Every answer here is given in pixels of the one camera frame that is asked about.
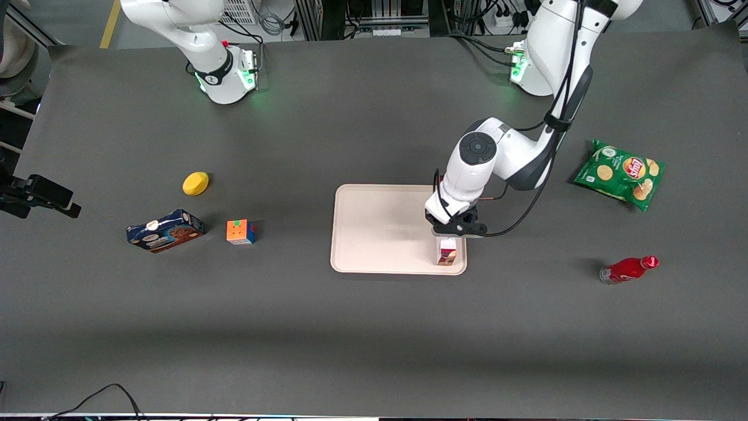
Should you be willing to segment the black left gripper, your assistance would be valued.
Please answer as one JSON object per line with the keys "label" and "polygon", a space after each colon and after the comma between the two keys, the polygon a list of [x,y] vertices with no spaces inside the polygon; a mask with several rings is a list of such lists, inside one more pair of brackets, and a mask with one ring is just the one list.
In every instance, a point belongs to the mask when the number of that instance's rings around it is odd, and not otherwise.
{"label": "black left gripper", "polygon": [[473,237],[481,238],[488,235],[488,227],[478,222],[476,209],[467,209],[465,213],[454,216],[449,223],[441,223],[435,216],[428,214],[428,221],[432,224],[432,234],[436,237]]}

